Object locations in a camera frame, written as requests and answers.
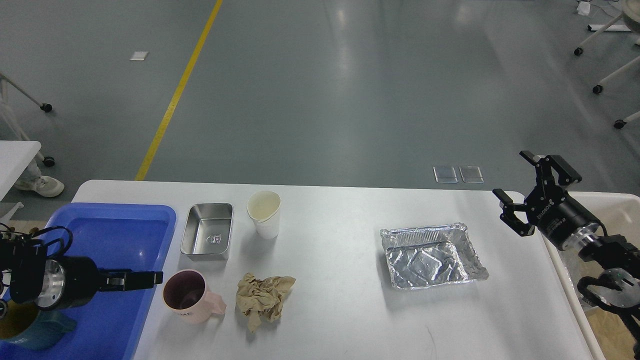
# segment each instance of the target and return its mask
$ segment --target yellow floor line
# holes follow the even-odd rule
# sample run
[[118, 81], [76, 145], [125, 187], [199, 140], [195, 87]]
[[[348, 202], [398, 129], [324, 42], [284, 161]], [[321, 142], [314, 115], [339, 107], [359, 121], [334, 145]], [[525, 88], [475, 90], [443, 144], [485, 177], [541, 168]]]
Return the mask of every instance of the yellow floor line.
[[180, 96], [182, 96], [182, 91], [184, 91], [184, 87], [187, 85], [187, 81], [189, 81], [189, 77], [191, 76], [191, 71], [193, 67], [196, 65], [196, 61], [198, 61], [198, 56], [200, 56], [200, 51], [202, 50], [202, 46], [204, 42], [207, 40], [207, 35], [209, 34], [209, 30], [213, 25], [213, 20], [216, 19], [216, 15], [218, 14], [218, 10], [220, 10], [220, 6], [222, 5], [222, 0], [216, 1], [216, 6], [213, 7], [213, 11], [211, 11], [211, 15], [209, 16], [209, 20], [207, 20], [207, 24], [204, 26], [202, 33], [200, 34], [200, 38], [198, 39], [198, 43], [196, 44], [195, 49], [193, 49], [193, 53], [191, 54], [191, 58], [189, 59], [189, 63], [187, 67], [184, 69], [182, 73], [182, 77], [180, 78], [180, 82], [178, 83], [178, 87], [175, 88], [173, 93], [173, 97], [171, 98], [171, 102], [162, 117], [162, 121], [160, 122], [160, 126], [158, 126], [158, 130], [156, 131], [156, 135], [154, 139], [151, 141], [151, 145], [147, 150], [147, 155], [145, 155], [145, 159], [142, 160], [142, 164], [138, 169], [138, 173], [136, 174], [135, 180], [142, 181], [147, 176], [147, 172], [149, 171], [149, 167], [154, 160], [154, 156], [156, 156], [156, 151], [160, 146], [160, 142], [162, 141], [162, 137], [164, 136], [164, 132], [166, 128], [169, 126], [169, 122], [171, 121], [171, 117], [173, 116], [173, 112], [175, 111], [175, 107], [178, 106], [178, 102], [180, 101]]

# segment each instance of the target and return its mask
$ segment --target white chair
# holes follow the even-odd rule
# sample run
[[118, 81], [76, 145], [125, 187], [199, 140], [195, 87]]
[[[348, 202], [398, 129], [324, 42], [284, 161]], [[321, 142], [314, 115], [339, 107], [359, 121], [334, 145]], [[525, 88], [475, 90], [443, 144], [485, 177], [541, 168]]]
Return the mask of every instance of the white chair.
[[[15, 134], [16, 140], [30, 141], [27, 134], [22, 130], [20, 124], [18, 124], [18, 120], [15, 118], [13, 114], [13, 110], [8, 104], [8, 86], [7, 84], [13, 85], [19, 92], [23, 93], [26, 97], [28, 97], [31, 101], [35, 102], [36, 105], [40, 107], [40, 109], [46, 113], [53, 110], [53, 107], [47, 103], [39, 103], [34, 98], [32, 98], [29, 94], [27, 94], [23, 89], [21, 89], [18, 85], [16, 85], [13, 81], [11, 81], [8, 77], [0, 72], [0, 121], [4, 121], [9, 130], [13, 131]], [[56, 164], [56, 160], [51, 156], [44, 156], [40, 151], [36, 154], [38, 160], [42, 161], [42, 163], [46, 167], [52, 167]]]
[[[640, 0], [622, 0], [622, 13], [619, 16], [613, 18], [611, 21], [609, 21], [605, 26], [602, 26], [602, 28], [600, 28], [598, 31], [593, 33], [591, 36], [584, 39], [584, 41], [581, 42], [578, 45], [578, 47], [576, 47], [576, 49], [573, 51], [573, 54], [576, 56], [580, 56], [584, 52], [583, 47], [586, 44], [592, 41], [596, 36], [601, 34], [603, 31], [610, 28], [613, 24], [618, 22], [620, 19], [624, 20], [629, 30], [635, 33], [640, 33]], [[632, 69], [633, 67], [639, 64], [640, 64], [640, 56], [631, 60], [626, 65], [612, 72], [602, 80], [598, 81], [596, 86], [594, 86], [593, 89], [591, 89], [591, 91], [593, 91], [594, 94], [602, 93], [602, 91], [604, 90], [604, 86], [608, 84], [608, 82], [610, 82], [612, 79], [620, 76], [620, 74], [628, 71], [629, 69]], [[613, 126], [616, 129], [622, 129], [625, 126], [625, 124], [628, 124], [629, 122], [632, 122], [633, 120], [637, 120], [637, 119], [640, 119], [640, 111], [624, 119], [616, 120]]]

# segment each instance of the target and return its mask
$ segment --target printed logo on container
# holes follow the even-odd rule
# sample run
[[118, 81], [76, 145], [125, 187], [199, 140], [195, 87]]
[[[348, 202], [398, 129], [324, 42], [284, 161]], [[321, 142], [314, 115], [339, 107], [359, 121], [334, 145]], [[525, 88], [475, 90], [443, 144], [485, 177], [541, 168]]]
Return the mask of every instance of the printed logo on container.
[[209, 237], [207, 238], [207, 241], [212, 244], [219, 244], [222, 241], [222, 235], [220, 234], [209, 235]]

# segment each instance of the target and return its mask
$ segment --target teal mug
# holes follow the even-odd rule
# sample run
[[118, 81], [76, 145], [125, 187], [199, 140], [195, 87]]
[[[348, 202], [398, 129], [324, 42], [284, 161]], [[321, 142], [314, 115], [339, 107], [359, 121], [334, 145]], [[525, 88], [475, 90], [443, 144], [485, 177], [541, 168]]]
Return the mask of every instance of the teal mug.
[[33, 303], [8, 303], [7, 314], [0, 320], [0, 340], [6, 343], [43, 350], [76, 328], [76, 321], [59, 311], [41, 311]]

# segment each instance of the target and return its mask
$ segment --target metal tray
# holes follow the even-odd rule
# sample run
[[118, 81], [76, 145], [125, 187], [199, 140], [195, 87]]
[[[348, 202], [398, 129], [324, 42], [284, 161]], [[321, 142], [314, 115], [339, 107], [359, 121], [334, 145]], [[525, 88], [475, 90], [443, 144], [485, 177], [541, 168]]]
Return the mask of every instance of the metal tray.
[[231, 204], [195, 204], [189, 210], [180, 251], [194, 261], [228, 258]]
[[380, 230], [391, 283], [400, 290], [426, 289], [489, 277], [460, 222]]

